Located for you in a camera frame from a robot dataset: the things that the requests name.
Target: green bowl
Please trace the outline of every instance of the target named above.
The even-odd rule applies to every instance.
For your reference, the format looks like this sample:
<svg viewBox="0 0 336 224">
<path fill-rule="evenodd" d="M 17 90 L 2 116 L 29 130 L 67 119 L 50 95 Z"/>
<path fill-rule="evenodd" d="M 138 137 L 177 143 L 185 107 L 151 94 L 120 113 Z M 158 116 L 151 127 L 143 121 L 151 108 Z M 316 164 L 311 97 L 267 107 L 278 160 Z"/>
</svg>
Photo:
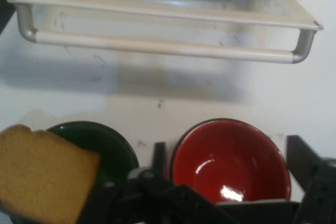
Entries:
<svg viewBox="0 0 336 224">
<path fill-rule="evenodd" d="M 78 121 L 58 124 L 48 129 L 56 135 L 78 145 L 100 153 L 100 168 L 96 183 L 120 182 L 128 173 L 139 167 L 134 150 L 117 131 L 94 122 Z M 14 224 L 36 224 L 23 219 L 12 219 Z"/>
</svg>

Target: bowl rim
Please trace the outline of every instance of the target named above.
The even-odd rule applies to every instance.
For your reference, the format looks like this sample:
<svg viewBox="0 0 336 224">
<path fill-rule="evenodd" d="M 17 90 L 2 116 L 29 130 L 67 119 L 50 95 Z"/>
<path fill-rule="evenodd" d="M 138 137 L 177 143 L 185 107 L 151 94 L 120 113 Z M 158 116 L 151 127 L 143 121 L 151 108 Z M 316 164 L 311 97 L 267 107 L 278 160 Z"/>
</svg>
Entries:
<svg viewBox="0 0 336 224">
<path fill-rule="evenodd" d="M 229 121 L 229 122 L 235 122 L 235 123 L 241 123 L 244 124 L 248 127 L 253 128 L 254 130 L 258 131 L 259 133 L 261 133 L 273 146 L 276 150 L 278 150 L 278 156 L 281 157 L 280 160 L 282 162 L 282 164 L 285 167 L 285 180 L 286 180 L 286 184 L 287 184 L 287 190 L 286 190 L 286 195 L 285 195 L 285 199 L 286 200 L 290 200 L 290 196 L 291 196 L 291 180 L 290 180 L 290 176 L 289 176 L 289 171 L 288 171 L 288 167 L 285 161 L 285 157 L 283 156 L 282 152 L 279 150 L 278 146 L 272 141 L 271 138 L 269 138 L 264 132 L 262 132 L 260 129 L 254 127 L 251 124 L 245 123 L 243 121 L 240 120 L 236 120 L 236 119 L 230 119 L 230 118 L 213 118 L 213 119 L 208 119 L 205 121 L 202 121 L 200 123 L 195 124 L 194 126 L 192 126 L 191 128 L 189 128 L 185 133 L 183 133 L 183 135 L 180 137 L 179 141 L 176 143 L 174 150 L 173 150 L 173 154 L 170 160 L 170 165 L 169 165 L 169 179 L 174 182 L 174 176 L 173 176 L 173 166 L 174 166 L 174 161 L 175 161 L 175 156 L 176 153 L 178 151 L 178 149 L 180 148 L 183 140 L 189 135 L 189 133 L 191 133 L 194 129 L 196 129 L 199 126 L 202 126 L 203 124 L 209 123 L 209 122 L 216 122 L 216 121 Z"/>
<path fill-rule="evenodd" d="M 135 151 L 134 149 L 132 148 L 132 146 L 130 145 L 130 143 L 126 140 L 126 138 L 121 135 L 118 131 L 114 130 L 113 128 L 111 127 L 108 127 L 104 124 L 101 124 L 101 123 L 97 123 L 97 122 L 93 122 L 93 121 L 69 121 L 69 122 L 65 122 L 65 123 L 59 123 L 59 124 L 56 124 L 54 126 L 51 126 L 49 128 L 46 129 L 46 131 L 51 131 L 53 129 L 56 129 L 56 128 L 59 128 L 61 126 L 69 126 L 69 125 L 74 125 L 74 124 L 88 124 L 88 125 L 96 125 L 96 126 L 99 126 L 101 128 L 105 128 L 105 130 L 108 130 L 108 131 L 112 131 L 113 133 L 115 133 L 116 135 L 118 135 L 120 137 L 120 140 L 126 144 L 126 146 L 128 147 L 128 149 L 131 151 L 133 157 L 134 157 L 134 161 L 136 163 L 136 166 L 139 167 L 139 160 L 138 160 L 138 157 L 137 155 L 135 154 Z"/>
</svg>

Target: bowl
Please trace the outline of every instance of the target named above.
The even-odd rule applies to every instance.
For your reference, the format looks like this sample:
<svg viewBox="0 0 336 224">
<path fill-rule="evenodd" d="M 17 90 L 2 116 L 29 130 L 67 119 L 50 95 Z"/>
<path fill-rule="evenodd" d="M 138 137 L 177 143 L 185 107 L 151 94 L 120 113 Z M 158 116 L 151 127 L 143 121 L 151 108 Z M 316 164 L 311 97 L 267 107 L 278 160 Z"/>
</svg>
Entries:
<svg viewBox="0 0 336 224">
<path fill-rule="evenodd" d="M 290 177 L 279 149 L 257 128 L 232 119 L 189 129 L 174 150 L 170 177 L 214 204 L 290 198 Z"/>
<path fill-rule="evenodd" d="M 120 182 L 128 173 L 139 167 L 134 150 L 117 131 L 95 122 L 77 121 L 58 124 L 48 129 L 56 135 L 100 153 L 100 168 L 96 183 Z M 35 224 L 24 219 L 12 219 L 14 224 Z"/>
</svg>

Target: white surface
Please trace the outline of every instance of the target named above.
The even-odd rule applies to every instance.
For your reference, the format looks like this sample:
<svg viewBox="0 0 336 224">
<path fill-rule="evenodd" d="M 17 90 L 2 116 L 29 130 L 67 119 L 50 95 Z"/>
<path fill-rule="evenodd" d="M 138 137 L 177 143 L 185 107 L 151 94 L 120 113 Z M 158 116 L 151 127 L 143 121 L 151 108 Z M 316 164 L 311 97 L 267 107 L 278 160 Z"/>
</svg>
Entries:
<svg viewBox="0 0 336 224">
<path fill-rule="evenodd" d="M 147 165 L 154 142 L 171 149 L 197 122 L 225 117 L 273 139 L 299 134 L 320 155 L 336 157 L 336 2 L 298 1 L 325 26 L 298 65 L 36 45 L 22 39 L 14 17 L 0 36 L 0 128 L 100 122 L 119 131 Z M 291 41 L 288 33 L 263 32 L 258 39 L 268 45 Z"/>
</svg>

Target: sponge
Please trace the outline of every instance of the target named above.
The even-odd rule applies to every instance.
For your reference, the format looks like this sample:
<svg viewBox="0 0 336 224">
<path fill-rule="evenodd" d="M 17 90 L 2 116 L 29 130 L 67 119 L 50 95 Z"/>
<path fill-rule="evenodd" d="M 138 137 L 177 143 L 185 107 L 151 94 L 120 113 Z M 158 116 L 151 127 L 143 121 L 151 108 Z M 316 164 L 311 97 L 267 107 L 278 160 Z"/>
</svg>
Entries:
<svg viewBox="0 0 336 224">
<path fill-rule="evenodd" d="M 0 133 L 0 205 L 11 215 L 76 223 L 100 155 L 46 131 L 14 125 Z"/>
</svg>

